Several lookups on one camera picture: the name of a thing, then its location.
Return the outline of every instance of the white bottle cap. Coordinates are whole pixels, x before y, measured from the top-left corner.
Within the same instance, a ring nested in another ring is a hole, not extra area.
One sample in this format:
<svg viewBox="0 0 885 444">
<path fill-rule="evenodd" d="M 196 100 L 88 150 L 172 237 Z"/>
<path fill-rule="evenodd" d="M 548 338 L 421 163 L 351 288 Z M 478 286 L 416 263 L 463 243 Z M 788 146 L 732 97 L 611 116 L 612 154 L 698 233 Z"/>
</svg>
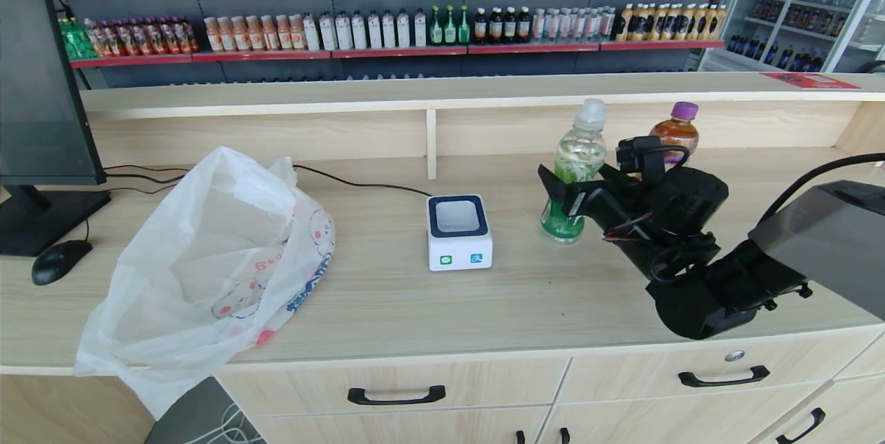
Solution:
<svg viewBox="0 0 885 444">
<path fill-rule="evenodd" d="M 606 103 L 597 98 L 584 100 L 572 125 L 579 129 L 603 129 L 606 125 Z"/>
</svg>

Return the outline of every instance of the plastic bag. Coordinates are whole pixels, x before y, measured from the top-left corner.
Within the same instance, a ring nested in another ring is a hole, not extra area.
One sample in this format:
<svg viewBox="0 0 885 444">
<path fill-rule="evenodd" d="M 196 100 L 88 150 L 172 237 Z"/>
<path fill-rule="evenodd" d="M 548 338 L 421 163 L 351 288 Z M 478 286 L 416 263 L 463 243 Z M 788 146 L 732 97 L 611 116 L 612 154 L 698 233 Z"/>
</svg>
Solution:
<svg viewBox="0 0 885 444">
<path fill-rule="evenodd" d="M 296 182 L 288 158 L 262 167 L 222 147 L 200 161 L 120 255 L 86 321 L 75 375 L 113 372 L 159 419 L 267 340 L 335 251 L 332 219 Z"/>
</svg>

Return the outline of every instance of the computer mouse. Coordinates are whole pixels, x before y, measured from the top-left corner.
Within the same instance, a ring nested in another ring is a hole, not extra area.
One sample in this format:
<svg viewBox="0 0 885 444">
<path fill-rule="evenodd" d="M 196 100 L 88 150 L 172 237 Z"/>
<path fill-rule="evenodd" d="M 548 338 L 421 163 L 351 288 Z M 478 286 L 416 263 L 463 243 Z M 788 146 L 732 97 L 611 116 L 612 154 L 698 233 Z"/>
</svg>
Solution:
<svg viewBox="0 0 885 444">
<path fill-rule="evenodd" d="M 86 240 L 69 240 L 44 250 L 37 256 L 31 268 L 34 284 L 57 282 L 92 250 L 92 243 Z"/>
</svg>

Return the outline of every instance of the beverage cooler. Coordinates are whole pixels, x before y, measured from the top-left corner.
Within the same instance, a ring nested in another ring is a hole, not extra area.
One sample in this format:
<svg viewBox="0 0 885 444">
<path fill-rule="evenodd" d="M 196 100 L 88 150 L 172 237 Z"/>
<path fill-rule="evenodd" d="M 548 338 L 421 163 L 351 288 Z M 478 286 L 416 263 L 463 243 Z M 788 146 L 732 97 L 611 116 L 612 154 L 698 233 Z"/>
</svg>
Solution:
<svg viewBox="0 0 885 444">
<path fill-rule="evenodd" d="M 736 0 L 706 71 L 854 72 L 881 59 L 885 0 Z"/>
</svg>

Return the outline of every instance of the wooden countertop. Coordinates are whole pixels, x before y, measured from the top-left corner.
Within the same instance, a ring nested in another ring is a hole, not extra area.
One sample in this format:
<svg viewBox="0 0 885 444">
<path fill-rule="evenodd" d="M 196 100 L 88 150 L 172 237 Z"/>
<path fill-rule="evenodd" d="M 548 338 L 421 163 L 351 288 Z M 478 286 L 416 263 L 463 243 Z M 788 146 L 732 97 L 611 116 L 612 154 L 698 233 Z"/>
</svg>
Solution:
<svg viewBox="0 0 885 444">
<path fill-rule="evenodd" d="M 699 151 L 693 166 L 715 173 L 731 190 L 707 229 L 730 250 L 797 176 L 841 156 L 831 148 Z M 683 341 L 661 325 L 642 275 L 597 238 L 592 223 L 573 246 L 541 235 L 545 194 L 534 171 L 550 161 L 550 155 L 440 158 L 436 181 L 427 181 L 422 158 L 312 163 L 353 181 L 408 183 L 434 194 L 480 193 L 495 265 L 431 273 L 423 198 L 299 173 L 299 186 L 335 220 L 335 256 L 317 290 L 274 339 L 240 353 L 224 369 Z M 837 178 L 885 185 L 885 170 L 849 167 L 816 182 Z M 70 373 L 86 316 L 104 299 L 117 256 L 159 201 L 160 195 L 117 192 L 91 218 L 94 251 L 50 286 L 31 283 L 31 259 L 0 259 L 0 372 Z M 80 227 L 66 239 L 83 234 Z M 880 323 L 822 286 L 812 288 L 812 298 L 783 297 L 777 311 L 762 311 L 721 337 Z"/>
<path fill-rule="evenodd" d="M 861 90 L 803 90 L 759 73 L 613 73 L 382 81 L 199 84 L 83 91 L 89 120 L 573 106 L 690 100 L 885 101 L 878 75 L 833 73 Z"/>
</svg>

